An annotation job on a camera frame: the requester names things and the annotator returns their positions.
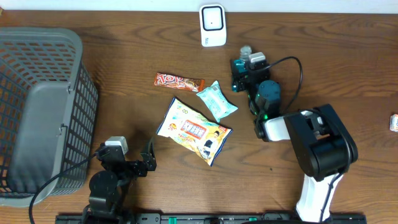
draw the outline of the white arm segment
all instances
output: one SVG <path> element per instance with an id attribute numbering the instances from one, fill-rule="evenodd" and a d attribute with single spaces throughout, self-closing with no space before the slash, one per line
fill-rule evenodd
<path id="1" fill-rule="evenodd" d="M 301 220 L 305 222 L 319 222 L 321 209 L 328 194 L 329 184 L 337 175 L 338 174 L 333 174 L 325 177 L 321 182 L 317 182 L 313 177 L 304 175 L 303 190 L 301 192 L 300 200 L 297 202 L 296 206 L 296 211 Z M 341 178 L 343 178 L 343 175 L 333 184 L 325 212 L 323 213 L 322 221 L 325 221 L 330 216 L 330 202 L 333 198 L 333 194 L 335 193 L 336 186 Z"/>

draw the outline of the red candy wrapper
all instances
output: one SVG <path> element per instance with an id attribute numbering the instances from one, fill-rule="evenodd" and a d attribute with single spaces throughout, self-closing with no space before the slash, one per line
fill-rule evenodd
<path id="1" fill-rule="evenodd" d="M 205 86 L 205 80 L 194 78 L 182 78 L 175 75 L 157 73 L 155 77 L 155 86 L 166 86 L 180 90 L 190 90 L 200 92 Z"/>

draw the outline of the white rectangular device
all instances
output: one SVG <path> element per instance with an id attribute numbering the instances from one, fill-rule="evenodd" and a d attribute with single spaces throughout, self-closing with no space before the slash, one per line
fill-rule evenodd
<path id="1" fill-rule="evenodd" d="M 225 10 L 222 5 L 209 4 L 199 10 L 201 44 L 204 47 L 226 43 Z"/>

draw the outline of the wooden tabletop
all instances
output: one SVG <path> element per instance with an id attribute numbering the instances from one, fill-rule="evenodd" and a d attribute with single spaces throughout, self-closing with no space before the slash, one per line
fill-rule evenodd
<path id="1" fill-rule="evenodd" d="M 245 44 L 270 62 L 296 56 L 302 90 L 290 110 L 330 103 L 358 147 L 359 159 L 339 183 L 332 212 L 363 212 L 368 223 L 398 222 L 398 16 L 349 14 L 227 13 L 227 44 L 204 48 L 198 13 L 4 11 L 0 26 L 64 27 L 84 46 L 83 61 L 99 86 L 94 151 L 110 136 L 125 136 L 131 160 L 163 120 L 173 96 L 213 120 L 194 93 L 154 86 L 156 72 L 218 80 L 239 109 L 223 118 L 232 127 L 210 167 L 170 138 L 155 137 L 157 169 L 130 189 L 125 206 L 163 213 L 262 213 L 292 210 L 303 172 L 289 141 L 263 142 L 254 133 L 245 93 L 231 91 L 229 59 Z M 282 88 L 282 106 L 297 87 L 294 61 L 271 69 Z M 90 177 L 103 170 L 93 160 Z M 59 213 L 80 213 L 88 184 L 34 207 L 37 223 Z M 0 223 L 27 223 L 26 208 L 0 208 Z"/>

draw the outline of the basket bottom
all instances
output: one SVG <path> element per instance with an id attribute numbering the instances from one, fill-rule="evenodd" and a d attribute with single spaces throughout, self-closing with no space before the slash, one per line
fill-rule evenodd
<path id="1" fill-rule="evenodd" d="M 42 82 L 29 92 L 7 177 L 13 192 L 34 194 L 51 178 L 67 88 L 67 82 Z"/>

